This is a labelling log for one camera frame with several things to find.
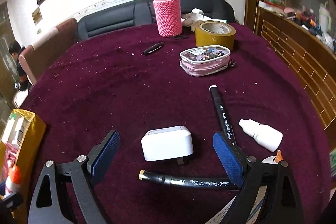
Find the white dropper bottle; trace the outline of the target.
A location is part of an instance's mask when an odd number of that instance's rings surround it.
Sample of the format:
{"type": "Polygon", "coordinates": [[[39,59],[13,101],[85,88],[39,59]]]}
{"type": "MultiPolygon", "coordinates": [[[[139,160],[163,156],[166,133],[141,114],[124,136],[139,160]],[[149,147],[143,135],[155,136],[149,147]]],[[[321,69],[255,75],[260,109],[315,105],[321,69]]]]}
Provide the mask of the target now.
{"type": "Polygon", "coordinates": [[[251,119],[240,119],[239,126],[256,143],[271,152],[276,151],[281,144],[283,134],[267,124],[260,124],[251,119]]]}

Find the white bottle orange cap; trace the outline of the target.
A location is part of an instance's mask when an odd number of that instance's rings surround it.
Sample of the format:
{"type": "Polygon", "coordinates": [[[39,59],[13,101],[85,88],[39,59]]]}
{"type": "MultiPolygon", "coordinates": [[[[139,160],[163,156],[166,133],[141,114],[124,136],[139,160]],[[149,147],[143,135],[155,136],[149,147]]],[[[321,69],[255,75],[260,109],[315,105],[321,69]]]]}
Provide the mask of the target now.
{"type": "Polygon", "coordinates": [[[19,192],[21,188],[21,171],[17,165],[9,169],[8,176],[5,182],[5,195],[19,192]]]}

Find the black marker white cap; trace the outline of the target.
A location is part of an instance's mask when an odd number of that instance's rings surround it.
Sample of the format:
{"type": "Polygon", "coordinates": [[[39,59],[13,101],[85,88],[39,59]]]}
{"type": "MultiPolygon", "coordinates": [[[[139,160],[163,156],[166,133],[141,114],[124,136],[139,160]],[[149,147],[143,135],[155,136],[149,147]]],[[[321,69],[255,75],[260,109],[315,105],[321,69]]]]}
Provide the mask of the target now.
{"type": "Polygon", "coordinates": [[[209,87],[209,91],[211,93],[211,98],[213,99],[215,105],[215,110],[219,121],[220,129],[226,135],[231,144],[236,145],[236,139],[234,136],[233,128],[228,118],[224,100],[222,99],[219,89],[216,85],[211,85],[209,87]]]}

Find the red plastic packet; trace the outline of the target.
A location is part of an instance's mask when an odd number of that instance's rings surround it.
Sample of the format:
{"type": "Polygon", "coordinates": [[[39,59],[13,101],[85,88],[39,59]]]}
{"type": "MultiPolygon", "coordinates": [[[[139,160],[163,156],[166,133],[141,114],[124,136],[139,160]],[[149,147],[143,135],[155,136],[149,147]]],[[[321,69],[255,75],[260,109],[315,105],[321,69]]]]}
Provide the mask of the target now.
{"type": "Polygon", "coordinates": [[[1,142],[1,181],[6,180],[9,169],[15,164],[17,152],[17,148],[10,143],[1,142]]]}

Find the white power adapter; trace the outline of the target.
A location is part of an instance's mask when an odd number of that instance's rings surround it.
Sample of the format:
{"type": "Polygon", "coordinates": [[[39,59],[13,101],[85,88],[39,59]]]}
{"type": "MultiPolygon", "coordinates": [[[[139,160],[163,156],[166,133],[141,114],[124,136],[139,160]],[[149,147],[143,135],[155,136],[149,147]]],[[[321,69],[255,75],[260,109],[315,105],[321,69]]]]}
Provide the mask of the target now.
{"type": "Polygon", "coordinates": [[[185,126],[150,130],[141,146],[146,161],[181,159],[194,153],[192,136],[185,126]]]}

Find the black marker beige cap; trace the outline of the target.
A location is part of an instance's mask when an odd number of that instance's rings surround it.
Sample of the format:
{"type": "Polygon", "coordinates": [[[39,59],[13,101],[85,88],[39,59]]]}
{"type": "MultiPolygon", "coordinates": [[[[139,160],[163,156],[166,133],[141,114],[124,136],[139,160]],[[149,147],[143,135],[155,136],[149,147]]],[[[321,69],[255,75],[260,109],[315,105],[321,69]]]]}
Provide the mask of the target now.
{"type": "Polygon", "coordinates": [[[138,179],[160,185],[178,186],[183,188],[239,190],[239,187],[232,183],[228,177],[176,177],[140,170],[138,179]]]}

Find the gold storage box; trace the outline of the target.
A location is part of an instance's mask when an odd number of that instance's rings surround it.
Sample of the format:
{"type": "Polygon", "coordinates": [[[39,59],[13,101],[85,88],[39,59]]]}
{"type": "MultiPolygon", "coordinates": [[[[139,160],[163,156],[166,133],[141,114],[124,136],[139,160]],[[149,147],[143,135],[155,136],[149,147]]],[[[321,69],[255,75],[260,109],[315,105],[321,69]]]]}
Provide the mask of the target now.
{"type": "Polygon", "coordinates": [[[17,223],[28,222],[27,200],[31,173],[45,130],[46,125],[37,114],[27,110],[14,109],[1,133],[1,142],[10,143],[18,150],[14,165],[17,165],[21,171],[19,193],[23,197],[23,203],[12,213],[17,223]]]}

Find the maroon table cloth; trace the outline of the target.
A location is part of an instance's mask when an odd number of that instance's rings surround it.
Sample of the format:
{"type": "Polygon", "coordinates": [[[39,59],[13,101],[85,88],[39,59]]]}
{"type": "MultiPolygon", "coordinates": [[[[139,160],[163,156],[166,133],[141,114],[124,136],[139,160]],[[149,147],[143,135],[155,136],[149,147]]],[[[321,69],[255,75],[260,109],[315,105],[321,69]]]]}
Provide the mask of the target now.
{"type": "Polygon", "coordinates": [[[224,99],[238,145],[262,160],[270,155],[246,135],[238,122],[252,119],[283,134],[280,150],[291,168],[305,212],[315,223],[329,202],[331,178],[326,135],[307,92],[268,42],[236,25],[232,58],[215,75],[191,77],[179,54],[195,45],[165,39],[150,55],[142,52],[161,41],[155,24],[126,28],[71,47],[38,79],[22,108],[37,114],[47,129],[32,171],[37,183],[48,160],[69,162],[88,153],[110,130],[121,145],[104,181],[95,188],[113,223],[205,223],[233,192],[193,190],[142,182],[140,170],[174,176],[223,177],[213,149],[219,130],[209,87],[224,99]],[[141,139],[150,130],[185,126],[194,153],[181,159],[146,161],[141,139]]]}

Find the pink clear zip pouch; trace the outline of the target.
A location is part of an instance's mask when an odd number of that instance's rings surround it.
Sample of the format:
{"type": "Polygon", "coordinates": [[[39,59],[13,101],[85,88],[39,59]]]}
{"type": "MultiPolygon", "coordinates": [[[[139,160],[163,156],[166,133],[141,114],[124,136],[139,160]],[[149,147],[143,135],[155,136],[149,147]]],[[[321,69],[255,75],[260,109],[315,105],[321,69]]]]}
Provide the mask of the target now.
{"type": "Polygon", "coordinates": [[[191,48],[180,54],[180,67],[193,77],[217,73],[229,67],[231,51],[220,45],[191,48]]]}

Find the wooden brick-pattern cabinet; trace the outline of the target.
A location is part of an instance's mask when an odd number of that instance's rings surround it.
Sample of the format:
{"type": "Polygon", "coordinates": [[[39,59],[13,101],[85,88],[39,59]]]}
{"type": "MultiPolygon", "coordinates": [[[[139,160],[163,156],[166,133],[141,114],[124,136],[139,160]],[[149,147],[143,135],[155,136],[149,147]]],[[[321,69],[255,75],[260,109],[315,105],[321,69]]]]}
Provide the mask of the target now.
{"type": "Polygon", "coordinates": [[[316,37],[274,12],[259,8],[256,34],[298,77],[326,132],[335,130],[335,55],[316,37]]]}

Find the yellow tape roll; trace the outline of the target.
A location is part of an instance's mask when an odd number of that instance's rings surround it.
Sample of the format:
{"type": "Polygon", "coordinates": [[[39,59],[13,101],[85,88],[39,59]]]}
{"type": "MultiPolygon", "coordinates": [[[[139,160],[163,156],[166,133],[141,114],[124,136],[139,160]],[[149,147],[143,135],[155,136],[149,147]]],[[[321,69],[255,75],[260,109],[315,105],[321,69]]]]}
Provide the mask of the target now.
{"type": "Polygon", "coordinates": [[[195,43],[197,47],[219,45],[233,50],[236,30],[231,25],[207,20],[195,27],[195,43]]]}

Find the seated person in black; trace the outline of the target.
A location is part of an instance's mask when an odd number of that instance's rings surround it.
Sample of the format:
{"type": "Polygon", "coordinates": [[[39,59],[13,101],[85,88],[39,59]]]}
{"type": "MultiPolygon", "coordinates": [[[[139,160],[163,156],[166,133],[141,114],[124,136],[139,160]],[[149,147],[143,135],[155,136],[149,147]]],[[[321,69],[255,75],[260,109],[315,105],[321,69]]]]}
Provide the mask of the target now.
{"type": "Polygon", "coordinates": [[[16,83],[16,85],[19,85],[18,90],[19,91],[25,91],[29,88],[29,80],[27,78],[26,72],[23,70],[19,63],[19,55],[25,50],[25,47],[21,47],[20,44],[17,41],[13,41],[9,45],[9,54],[12,56],[14,61],[16,62],[16,68],[19,75],[19,81],[16,83]]]}

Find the small black clip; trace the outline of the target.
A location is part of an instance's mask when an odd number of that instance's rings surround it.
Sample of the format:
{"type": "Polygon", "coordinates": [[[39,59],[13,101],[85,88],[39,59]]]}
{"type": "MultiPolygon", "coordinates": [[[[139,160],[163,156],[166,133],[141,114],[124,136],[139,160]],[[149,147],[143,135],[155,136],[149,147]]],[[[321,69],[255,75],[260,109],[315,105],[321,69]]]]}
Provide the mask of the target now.
{"type": "Polygon", "coordinates": [[[147,56],[147,55],[149,55],[149,54],[151,54],[151,53],[153,53],[153,52],[155,52],[155,51],[161,49],[164,45],[165,45],[164,42],[156,43],[155,45],[153,45],[153,46],[149,47],[148,49],[144,50],[144,51],[142,52],[142,54],[143,54],[144,56],[147,56]]]}

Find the white cloth gloves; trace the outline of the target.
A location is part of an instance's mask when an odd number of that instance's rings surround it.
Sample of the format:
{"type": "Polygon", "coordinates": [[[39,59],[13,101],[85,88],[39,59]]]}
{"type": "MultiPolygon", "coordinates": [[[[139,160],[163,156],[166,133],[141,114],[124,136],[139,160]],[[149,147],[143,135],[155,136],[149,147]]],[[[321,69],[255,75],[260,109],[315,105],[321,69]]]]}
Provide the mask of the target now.
{"type": "Polygon", "coordinates": [[[208,16],[205,16],[202,10],[194,8],[190,13],[185,14],[181,17],[181,23],[183,27],[191,28],[191,31],[194,32],[198,22],[203,22],[211,20],[208,16]]]}

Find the pink knit-sleeved bottle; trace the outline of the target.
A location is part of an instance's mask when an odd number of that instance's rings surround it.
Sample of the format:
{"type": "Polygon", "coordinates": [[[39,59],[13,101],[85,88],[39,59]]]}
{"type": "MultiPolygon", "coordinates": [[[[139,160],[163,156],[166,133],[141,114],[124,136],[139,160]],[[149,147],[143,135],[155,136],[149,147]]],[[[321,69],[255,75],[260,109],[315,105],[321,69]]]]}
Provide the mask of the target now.
{"type": "Polygon", "coordinates": [[[181,0],[153,0],[158,32],[162,37],[182,33],[181,0]]]}

